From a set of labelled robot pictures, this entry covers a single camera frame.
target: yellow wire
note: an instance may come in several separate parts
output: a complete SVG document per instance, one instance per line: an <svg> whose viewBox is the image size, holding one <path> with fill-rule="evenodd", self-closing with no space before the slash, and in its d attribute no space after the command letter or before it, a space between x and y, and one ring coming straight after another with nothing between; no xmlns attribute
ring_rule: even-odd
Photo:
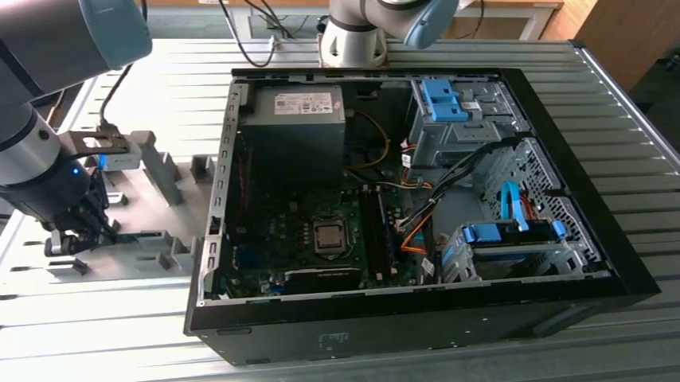
<svg viewBox="0 0 680 382"><path fill-rule="evenodd" d="M390 154L390 138L386 136L386 132L385 132L385 129L382 128L381 124L363 111L354 110L354 113L363 115L363 117L368 121L371 121L375 128L381 131L382 139L385 140L385 150L382 151L381 157L375 161L372 161L370 163L364 163L362 165L344 166L343 168L347 170L360 170L360 169L372 167L374 165L381 163L385 160L386 155Z"/></svg>
<svg viewBox="0 0 680 382"><path fill-rule="evenodd" d="M411 183L411 182L407 181L407 179L406 179L406 172L407 172L407 169L403 169L403 171L402 171L402 184L407 185L409 187L418 185L418 183ZM426 189L431 189L433 188L433 184L429 181L425 181L423 182L423 187Z"/></svg>

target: green circuit board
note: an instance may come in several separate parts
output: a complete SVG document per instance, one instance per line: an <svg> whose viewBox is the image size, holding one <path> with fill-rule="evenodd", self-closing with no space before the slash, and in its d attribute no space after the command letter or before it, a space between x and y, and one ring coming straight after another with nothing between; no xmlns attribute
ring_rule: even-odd
<svg viewBox="0 0 680 382"><path fill-rule="evenodd" d="M402 258L395 262L397 273L383 280L375 280L370 275L359 192L356 187L311 189L304 193L291 194L288 199L262 194L262 203L248 208L243 227L239 228L247 239L236 246L232 256L238 274L238 282L232 288L235 297L276 295L276 289L270 286L282 279L283 273L310 268L360 269L360 289L413 285L417 273L413 259ZM398 190L386 189L382 200L391 223L393 219L398 219L403 214ZM342 224L346 244L342 253L318 253L314 246L314 226L319 222Z"/></svg>

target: power supply label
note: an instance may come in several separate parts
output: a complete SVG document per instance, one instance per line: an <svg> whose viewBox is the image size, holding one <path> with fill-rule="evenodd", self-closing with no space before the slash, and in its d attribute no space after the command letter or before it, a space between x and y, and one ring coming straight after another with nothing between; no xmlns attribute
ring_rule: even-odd
<svg viewBox="0 0 680 382"><path fill-rule="evenodd" d="M331 114L330 93L283 93L276 95L275 115Z"/></svg>

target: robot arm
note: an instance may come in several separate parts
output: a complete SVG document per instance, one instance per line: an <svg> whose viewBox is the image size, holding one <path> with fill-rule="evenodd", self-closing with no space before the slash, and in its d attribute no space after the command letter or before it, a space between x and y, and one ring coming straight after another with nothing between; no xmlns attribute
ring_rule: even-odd
<svg viewBox="0 0 680 382"><path fill-rule="evenodd" d="M457 9L458 0L331 0L322 61L339 68L379 66L386 52L383 33L415 49L427 48Z"/></svg>
<svg viewBox="0 0 680 382"><path fill-rule="evenodd" d="M0 2L0 197L52 231L48 255L76 253L115 237L101 176L76 161L96 154L81 139L107 138L111 147L101 150L113 153L128 148L112 125L57 136L28 102L149 53L133 0Z"/></svg>

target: sticker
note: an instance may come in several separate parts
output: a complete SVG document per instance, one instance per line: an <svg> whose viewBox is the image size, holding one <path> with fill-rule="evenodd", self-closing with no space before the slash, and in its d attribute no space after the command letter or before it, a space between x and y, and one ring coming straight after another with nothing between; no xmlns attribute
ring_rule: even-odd
<svg viewBox="0 0 680 382"><path fill-rule="evenodd" d="M407 154L402 154L402 166L407 169L411 168L411 156Z"/></svg>
<svg viewBox="0 0 680 382"><path fill-rule="evenodd" d="M342 350L346 347L342 345L346 344L348 340L350 334L347 332L320 334L316 337L316 349L326 352Z"/></svg>
<svg viewBox="0 0 680 382"><path fill-rule="evenodd" d="M477 101L461 102L459 105L463 107L463 109L467 109L467 110L481 110L481 106Z"/></svg>
<svg viewBox="0 0 680 382"><path fill-rule="evenodd" d="M283 93L274 102L275 115L332 113L330 93Z"/></svg>
<svg viewBox="0 0 680 382"><path fill-rule="evenodd" d="M429 275L434 276L434 264L431 263L431 261L427 260L426 257L423 257L422 266L423 266L423 270L429 273Z"/></svg>

